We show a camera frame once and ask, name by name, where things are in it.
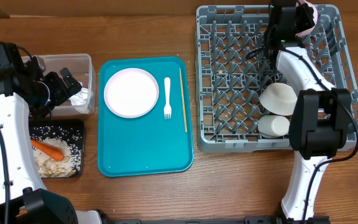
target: carrot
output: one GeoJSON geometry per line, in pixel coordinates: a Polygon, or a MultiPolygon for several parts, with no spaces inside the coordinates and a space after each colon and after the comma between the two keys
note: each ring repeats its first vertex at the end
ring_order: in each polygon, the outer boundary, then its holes
{"type": "Polygon", "coordinates": [[[58,149],[55,149],[52,146],[48,146],[36,140],[31,139],[31,145],[41,150],[43,153],[50,156],[52,159],[55,159],[56,161],[62,161],[65,157],[63,153],[60,152],[58,149]]]}

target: fork handle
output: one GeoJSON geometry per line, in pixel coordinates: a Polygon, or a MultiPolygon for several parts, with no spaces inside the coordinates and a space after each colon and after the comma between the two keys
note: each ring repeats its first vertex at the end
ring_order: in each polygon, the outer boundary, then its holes
{"type": "Polygon", "coordinates": [[[169,97],[171,92],[171,79],[164,78],[164,87],[165,87],[165,104],[169,105],[169,97]]]}

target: white cup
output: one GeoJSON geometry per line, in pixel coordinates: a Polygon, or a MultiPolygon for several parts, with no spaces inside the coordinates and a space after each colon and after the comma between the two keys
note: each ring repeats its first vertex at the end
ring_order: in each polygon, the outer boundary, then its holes
{"type": "Polygon", "coordinates": [[[258,123],[260,135],[265,138],[277,138],[284,136],[290,129],[290,121],[283,116],[266,115],[258,123]]]}
{"type": "Polygon", "coordinates": [[[259,97],[264,108],[282,116],[292,115],[297,99],[293,88],[284,83],[269,85],[259,97]]]}

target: blue tray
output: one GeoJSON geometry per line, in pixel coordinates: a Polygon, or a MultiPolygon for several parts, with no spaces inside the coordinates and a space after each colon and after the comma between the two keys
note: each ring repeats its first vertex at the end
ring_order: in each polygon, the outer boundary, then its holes
{"type": "Polygon", "coordinates": [[[106,62],[99,75],[98,166],[108,177],[181,172],[194,159],[193,132],[185,63],[178,57],[139,58],[106,62]],[[104,102],[104,86],[116,72],[141,68],[158,83],[157,104],[140,118],[127,119],[113,114],[104,102]],[[186,119],[185,133],[180,76],[183,79],[186,119]],[[165,120],[164,78],[171,78],[172,118],[165,120]]]}

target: white plate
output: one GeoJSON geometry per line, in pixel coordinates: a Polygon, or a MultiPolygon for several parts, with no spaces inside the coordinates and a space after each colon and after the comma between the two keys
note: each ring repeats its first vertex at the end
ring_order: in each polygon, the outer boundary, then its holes
{"type": "Polygon", "coordinates": [[[143,69],[126,68],[115,73],[104,87],[104,102],[122,118],[138,118],[157,103],[158,84],[143,69]]]}

